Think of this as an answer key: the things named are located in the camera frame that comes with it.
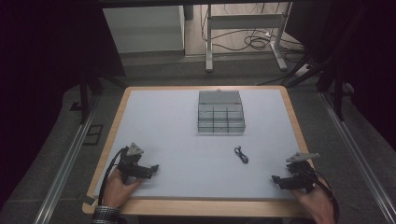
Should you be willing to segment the aluminium rail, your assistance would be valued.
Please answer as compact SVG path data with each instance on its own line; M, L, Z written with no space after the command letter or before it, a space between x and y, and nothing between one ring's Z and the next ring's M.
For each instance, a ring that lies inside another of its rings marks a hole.
M64 190L66 181L71 173L74 166L78 153L81 149L86 133L92 123L93 116L96 112L96 108L100 102L101 96L93 96L89 104L88 117L78 126L78 132L76 133L72 144L67 149L64 159L60 165L60 168L54 177L49 191L41 204L33 224L49 224L50 219L53 215L55 207L59 202L61 194Z
M332 122L334 123L337 131L340 133L346 145L346 148L351 154L353 161L356 163L356 166L360 171L365 184L371 191L375 202L377 203L386 221L388 222L388 224L396 224L396 206L394 205L389 195L386 193L383 185L375 176L375 173L371 169L369 163L364 158L363 154L361 153L361 149L357 145L357 142L353 138L346 124L341 121L336 113L333 111L333 103L331 97L327 93L322 92L320 92L318 95L324 101L324 104L330 115L330 118L332 119Z

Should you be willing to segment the black tripod stand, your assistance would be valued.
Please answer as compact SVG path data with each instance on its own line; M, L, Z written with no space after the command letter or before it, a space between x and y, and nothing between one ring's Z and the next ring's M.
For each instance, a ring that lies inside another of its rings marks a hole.
M331 56L322 63L315 63L306 72L297 76L297 72L311 59L312 56L306 53L294 65L294 67L284 77L282 77L280 86L286 88L292 88L302 83L303 81L308 80L314 75L320 74L319 80L316 84L316 88L318 91L323 92L323 91L327 91L331 86L333 86L333 93L332 93L333 112L335 113L337 118L343 121L344 120L344 116L342 113L342 101L344 97L343 79L341 74L335 68L335 57Z

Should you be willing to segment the white metal desk frame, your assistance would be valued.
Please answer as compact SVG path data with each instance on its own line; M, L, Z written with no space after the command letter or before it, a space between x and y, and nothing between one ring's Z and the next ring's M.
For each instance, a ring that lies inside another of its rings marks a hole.
M277 64L281 71L288 69L284 58L280 53L280 40L284 32L287 18L290 12L291 2L286 4L281 14L261 14L261 15L235 15L235 16L213 16L211 6L207 6L206 22L206 52L205 52L205 70L213 71L213 50L212 36L213 30L230 30L230 29L255 29L255 28L274 28L277 29L276 38L270 42L271 50L276 58Z

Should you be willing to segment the white power strip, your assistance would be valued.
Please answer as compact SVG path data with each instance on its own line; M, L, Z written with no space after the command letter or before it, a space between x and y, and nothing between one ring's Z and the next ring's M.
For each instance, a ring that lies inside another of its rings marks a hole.
M295 73L295 76L300 77L300 76L304 75L306 72L308 72L311 68L312 68L312 66L310 64L306 63Z

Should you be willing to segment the person's left hand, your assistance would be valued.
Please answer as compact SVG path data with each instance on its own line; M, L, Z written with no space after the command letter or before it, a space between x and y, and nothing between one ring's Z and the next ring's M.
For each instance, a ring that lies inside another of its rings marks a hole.
M125 185L122 182L121 171L116 168L106 181L102 205L113 208L123 206L142 182L141 178L137 178L132 184Z

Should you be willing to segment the white cabinet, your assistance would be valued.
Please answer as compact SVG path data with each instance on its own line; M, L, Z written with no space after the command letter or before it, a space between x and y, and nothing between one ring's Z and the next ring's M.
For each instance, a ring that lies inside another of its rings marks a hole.
M184 8L104 8L118 53L184 49Z

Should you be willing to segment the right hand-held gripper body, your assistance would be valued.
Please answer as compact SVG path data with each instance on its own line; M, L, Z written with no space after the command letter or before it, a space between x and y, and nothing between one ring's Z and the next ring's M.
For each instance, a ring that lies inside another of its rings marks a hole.
M306 192L310 192L318 176L308 161L318 157L318 153L296 152L286 159L288 170L292 174L292 177L287 180L286 189L305 189Z

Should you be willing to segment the person's right hand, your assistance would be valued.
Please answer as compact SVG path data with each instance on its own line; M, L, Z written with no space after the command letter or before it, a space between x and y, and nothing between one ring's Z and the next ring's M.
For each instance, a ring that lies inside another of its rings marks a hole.
M316 224L335 224L334 209L327 193L318 184L309 192L292 189L290 193Z

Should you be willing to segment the clear plastic compartment box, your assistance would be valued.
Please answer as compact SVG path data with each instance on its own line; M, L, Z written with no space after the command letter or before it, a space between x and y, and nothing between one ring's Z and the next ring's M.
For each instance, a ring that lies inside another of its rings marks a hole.
M199 133L243 133L244 108L239 91L199 91Z

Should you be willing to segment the white table mat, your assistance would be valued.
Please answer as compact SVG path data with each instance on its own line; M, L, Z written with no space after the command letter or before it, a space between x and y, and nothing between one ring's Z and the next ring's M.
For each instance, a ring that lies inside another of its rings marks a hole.
M159 165L137 198L288 199L272 175L302 150L279 90L242 90L243 133L199 133L197 90L132 91L110 153L132 143L140 165Z

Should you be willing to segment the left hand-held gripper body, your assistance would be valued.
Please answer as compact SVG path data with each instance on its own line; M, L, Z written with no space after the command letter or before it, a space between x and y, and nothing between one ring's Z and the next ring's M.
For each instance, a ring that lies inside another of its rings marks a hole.
M124 184L127 183L130 176L136 178L146 177L144 169L138 165L143 153L144 151L135 143L120 150L118 169L121 171L121 180Z

